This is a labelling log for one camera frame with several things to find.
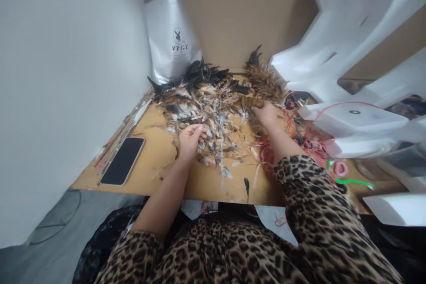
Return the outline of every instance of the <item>black phone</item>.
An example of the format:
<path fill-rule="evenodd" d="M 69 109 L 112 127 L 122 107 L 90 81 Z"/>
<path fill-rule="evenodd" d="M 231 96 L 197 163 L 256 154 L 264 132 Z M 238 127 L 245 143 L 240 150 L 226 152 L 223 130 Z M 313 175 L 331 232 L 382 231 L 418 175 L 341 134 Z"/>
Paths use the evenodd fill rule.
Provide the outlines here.
<path fill-rule="evenodd" d="M 125 138 L 110 166 L 102 176 L 101 183 L 112 185 L 126 183 L 144 145 L 144 138 Z"/>

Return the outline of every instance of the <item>tabletop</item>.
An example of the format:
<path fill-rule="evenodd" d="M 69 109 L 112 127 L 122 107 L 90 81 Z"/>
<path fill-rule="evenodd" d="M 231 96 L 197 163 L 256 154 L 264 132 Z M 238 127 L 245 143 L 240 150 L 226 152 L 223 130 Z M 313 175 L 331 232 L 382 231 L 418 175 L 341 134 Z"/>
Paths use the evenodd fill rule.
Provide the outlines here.
<path fill-rule="evenodd" d="M 276 110 L 278 115 L 283 115 L 282 111 Z M 172 133 L 162 129 L 152 127 L 156 124 L 165 123 L 162 112 L 156 106 L 150 105 L 145 114 L 136 125 L 131 136 L 145 138 L 143 147 L 129 179 L 124 185 L 100 184 L 101 176 L 99 169 L 94 168 L 95 159 L 80 174 L 77 180 L 71 185 L 73 189 L 86 189 L 116 193 L 130 193 L 139 195 L 151 195 L 160 185 L 162 179 L 171 168 L 175 157 L 176 148 L 172 144 Z M 283 130 L 286 129 L 287 121 L 280 121 Z M 241 148 L 246 152 L 244 162 L 238 166 L 233 166 L 235 159 L 224 158 L 224 165 L 227 166 L 233 178 L 222 177 L 220 172 L 212 167 L 206 167 L 198 161 L 194 161 L 191 166 L 188 182 L 186 184 L 185 199 L 220 201 L 230 203 L 243 203 L 254 205 L 282 206 L 283 200 L 280 188 L 269 179 L 263 170 L 259 168 L 257 181 L 255 183 L 255 173 L 258 162 L 249 154 L 251 146 L 247 145 L 242 137 L 245 136 L 248 142 L 256 141 L 252 135 L 257 128 L 252 128 L 250 124 L 245 124 L 241 132 L 233 134 L 233 139 L 241 143 Z M 346 160 L 349 169 L 347 176 L 342 179 L 355 179 L 368 181 L 355 167 L 352 160 Z M 249 197 L 245 188 L 244 178 L 250 183 Z M 362 197 L 383 193 L 395 193 L 405 190 L 403 185 L 396 180 L 373 182 L 376 188 L 370 190 L 365 185 L 347 184 L 350 189 L 350 197 L 360 209 L 361 213 L 370 213 L 362 201 Z"/>

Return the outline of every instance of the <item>green wire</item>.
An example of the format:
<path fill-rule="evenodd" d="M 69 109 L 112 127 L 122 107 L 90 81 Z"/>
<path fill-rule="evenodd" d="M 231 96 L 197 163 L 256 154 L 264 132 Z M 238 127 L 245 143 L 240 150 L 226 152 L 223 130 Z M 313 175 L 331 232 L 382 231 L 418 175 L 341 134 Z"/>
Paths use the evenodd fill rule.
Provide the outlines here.
<path fill-rule="evenodd" d="M 336 178 L 335 181 L 336 181 L 336 183 L 339 183 L 339 184 L 358 183 L 358 184 L 364 184 L 364 185 L 374 186 L 371 183 L 363 182 L 363 181 L 358 181 L 358 180 L 339 180 L 338 178 Z"/>

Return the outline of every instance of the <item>silver bag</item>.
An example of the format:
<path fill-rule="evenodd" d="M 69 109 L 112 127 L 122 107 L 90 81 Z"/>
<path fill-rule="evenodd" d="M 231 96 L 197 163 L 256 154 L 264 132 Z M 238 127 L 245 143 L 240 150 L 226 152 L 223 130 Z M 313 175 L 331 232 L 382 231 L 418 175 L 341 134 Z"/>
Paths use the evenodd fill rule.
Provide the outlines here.
<path fill-rule="evenodd" d="M 200 43 L 179 0 L 152 0 L 145 5 L 154 81 L 182 77 L 186 68 L 201 60 Z"/>

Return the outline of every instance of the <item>floor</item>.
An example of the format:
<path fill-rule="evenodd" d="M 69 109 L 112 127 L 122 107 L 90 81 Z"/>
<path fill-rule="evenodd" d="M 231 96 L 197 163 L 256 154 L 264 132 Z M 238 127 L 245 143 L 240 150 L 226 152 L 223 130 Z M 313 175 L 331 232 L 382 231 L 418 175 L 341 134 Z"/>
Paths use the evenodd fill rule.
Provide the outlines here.
<path fill-rule="evenodd" d="M 81 191 L 80 207 L 56 236 L 38 245 L 0 249 L 1 283 L 71 283 L 84 246 L 107 215 L 124 206 L 142 204 L 143 198 L 128 194 Z M 67 222 L 78 203 L 78 191 L 66 192 L 40 226 Z M 38 229 L 32 241 L 43 241 L 59 228 Z"/>

